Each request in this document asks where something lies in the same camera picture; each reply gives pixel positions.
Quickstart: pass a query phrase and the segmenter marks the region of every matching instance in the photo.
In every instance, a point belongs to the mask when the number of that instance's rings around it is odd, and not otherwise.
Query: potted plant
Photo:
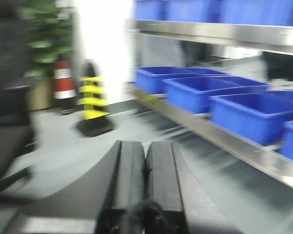
[[[59,55],[69,60],[72,51],[71,7],[59,7],[55,0],[14,0],[19,16],[28,22],[30,60],[26,75],[40,82],[29,92],[31,109],[52,106],[53,76]]]

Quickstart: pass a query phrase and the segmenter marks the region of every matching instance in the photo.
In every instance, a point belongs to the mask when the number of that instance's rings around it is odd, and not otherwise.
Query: plant pot
[[[42,79],[27,93],[27,102],[30,110],[42,110],[53,106],[53,82],[52,79]]]

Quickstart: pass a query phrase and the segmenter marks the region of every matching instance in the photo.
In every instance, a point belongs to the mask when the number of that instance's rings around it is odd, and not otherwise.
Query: traffic cone
[[[57,61],[55,70],[55,92],[56,105],[63,115],[74,111],[74,97],[76,92],[73,85],[72,75],[66,60]]]
[[[114,124],[108,119],[107,101],[103,98],[104,88],[100,85],[102,77],[97,77],[89,62],[84,77],[84,85],[79,88],[84,97],[79,104],[84,106],[84,119],[77,128],[87,137],[95,137],[114,129]]]

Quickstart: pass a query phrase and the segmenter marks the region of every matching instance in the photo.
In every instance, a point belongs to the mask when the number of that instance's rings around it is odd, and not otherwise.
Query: metal shelf
[[[158,37],[293,55],[293,27],[127,19],[125,28]]]
[[[133,85],[130,89],[137,101],[144,106],[157,110],[233,156],[293,188],[292,160],[268,147],[215,126],[207,119],[207,114],[194,115],[163,101],[158,96],[145,93]]]

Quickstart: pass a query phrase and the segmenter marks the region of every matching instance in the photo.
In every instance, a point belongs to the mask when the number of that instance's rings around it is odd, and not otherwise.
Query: orange and white traffic cone
[[[68,115],[74,111],[74,89],[70,68],[66,60],[57,61],[55,70],[54,99],[61,114]]]

